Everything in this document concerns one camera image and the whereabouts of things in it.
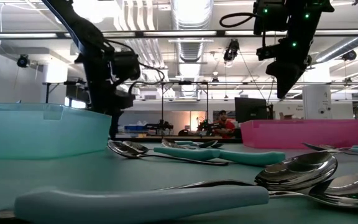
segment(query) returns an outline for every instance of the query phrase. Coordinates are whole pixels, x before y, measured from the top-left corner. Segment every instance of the box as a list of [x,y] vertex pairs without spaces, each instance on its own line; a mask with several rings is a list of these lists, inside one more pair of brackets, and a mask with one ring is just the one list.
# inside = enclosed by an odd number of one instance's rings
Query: box
[[358,120],[255,120],[241,124],[242,143],[258,149],[358,145]]
[[0,159],[54,159],[102,151],[111,117],[62,105],[1,103]]

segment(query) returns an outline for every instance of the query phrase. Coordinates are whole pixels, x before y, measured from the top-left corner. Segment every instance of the ceiling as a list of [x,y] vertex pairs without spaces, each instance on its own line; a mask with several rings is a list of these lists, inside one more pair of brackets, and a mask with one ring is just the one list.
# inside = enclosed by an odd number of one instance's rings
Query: ceiling
[[[24,10],[18,7],[6,4],[3,6],[2,2],[14,4],[15,6],[31,9],[31,6],[26,4],[24,0],[4,0],[0,1],[0,31],[2,27],[3,32],[59,32],[65,31],[65,28],[55,22],[55,17],[49,10],[35,11]],[[30,1],[37,9],[45,9],[45,6],[40,1]],[[252,12],[253,1],[227,1],[215,0],[213,15],[210,23],[210,29],[222,29],[219,25],[219,20],[222,16],[233,12]],[[343,5],[350,3],[350,1],[337,1],[334,0],[332,4],[335,6],[334,13],[323,13],[321,16],[318,29],[358,29],[358,5]],[[154,24],[157,30],[171,30],[172,17],[171,11],[165,10],[169,6],[169,1],[153,1],[154,4]],[[232,19],[227,23],[234,23],[240,19]],[[100,30],[103,31],[116,31],[114,28],[112,18],[107,18],[103,22],[95,24]],[[253,20],[236,27],[236,29],[253,29]],[[347,37],[315,37],[313,45],[310,48],[310,54],[317,54],[322,52],[342,39]],[[175,78],[178,75],[178,59],[175,52],[175,44],[169,43],[169,39],[159,39],[158,44],[164,59],[165,64],[168,66],[169,78]],[[240,38],[240,51],[246,61],[244,63],[242,57],[239,55],[231,68],[226,68],[223,60],[217,59],[230,42],[230,38],[213,38],[213,42],[206,43],[203,62],[201,66],[201,73],[198,80],[210,81],[213,72],[218,72],[218,77],[221,82],[245,82],[251,81],[249,71],[257,82],[271,82],[272,79],[269,75],[265,74],[266,66],[271,60],[258,61],[255,51],[261,47],[261,39],[258,37]],[[277,42],[278,38],[267,38],[267,44]],[[75,56],[70,55],[71,40],[57,39],[57,40],[3,40],[2,46],[4,47],[45,47],[51,51],[56,52],[67,60],[73,62]],[[331,79],[343,80],[347,76],[351,76],[358,72],[358,48],[355,49],[357,58],[353,62],[347,62],[346,69],[342,60],[332,60],[330,64]],[[78,65],[71,65],[76,69],[70,70],[69,76],[71,77],[84,77],[81,67]],[[216,86],[215,88],[225,89],[224,85]],[[228,89],[241,89],[246,87],[229,86]],[[341,89],[343,86],[334,86],[333,88]],[[354,93],[358,92],[358,86],[353,88]]]

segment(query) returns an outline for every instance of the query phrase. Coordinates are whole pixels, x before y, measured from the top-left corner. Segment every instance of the person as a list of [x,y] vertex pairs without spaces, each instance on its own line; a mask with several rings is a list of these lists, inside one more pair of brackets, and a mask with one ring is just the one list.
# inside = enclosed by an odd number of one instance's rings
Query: person
[[219,112],[219,120],[217,121],[223,128],[221,129],[215,129],[214,132],[218,133],[222,136],[224,139],[232,138],[230,136],[231,133],[234,131],[234,124],[227,120],[227,114],[226,111],[221,110]]

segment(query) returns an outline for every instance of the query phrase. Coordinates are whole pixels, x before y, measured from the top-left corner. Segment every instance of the red shirt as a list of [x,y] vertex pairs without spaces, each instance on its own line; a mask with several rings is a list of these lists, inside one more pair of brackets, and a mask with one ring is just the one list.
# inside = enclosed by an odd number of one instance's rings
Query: red shirt
[[[226,124],[224,124],[223,121],[221,121],[221,120],[219,120],[218,123],[219,123],[219,124],[222,124],[222,125],[224,126],[224,128],[226,128],[226,129],[228,129],[228,130],[231,130],[231,131],[233,131],[234,128],[235,128],[235,127],[234,127],[234,124],[233,124],[232,122],[228,121],[228,120],[226,120]],[[222,138],[224,138],[224,139],[230,139],[230,138],[232,138],[232,136],[229,136],[229,135],[227,135],[227,134],[222,134]]]

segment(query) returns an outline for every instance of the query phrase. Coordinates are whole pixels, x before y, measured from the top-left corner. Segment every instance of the ceiling duct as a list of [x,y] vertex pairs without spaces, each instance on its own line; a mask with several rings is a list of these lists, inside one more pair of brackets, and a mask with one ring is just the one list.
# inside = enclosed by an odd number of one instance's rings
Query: ceiling duct
[[317,63],[328,62],[331,59],[339,57],[343,54],[348,53],[349,51],[358,47],[358,37],[348,37],[345,38],[328,49],[320,52],[316,56]]
[[[173,28],[175,30],[207,30],[212,17],[213,3],[213,0],[172,0]],[[194,40],[200,40],[200,42],[179,41],[176,44],[179,62],[184,62],[178,66],[179,73],[182,77],[193,78],[193,81],[200,74],[201,65],[196,62],[201,62],[205,46],[201,38]]]

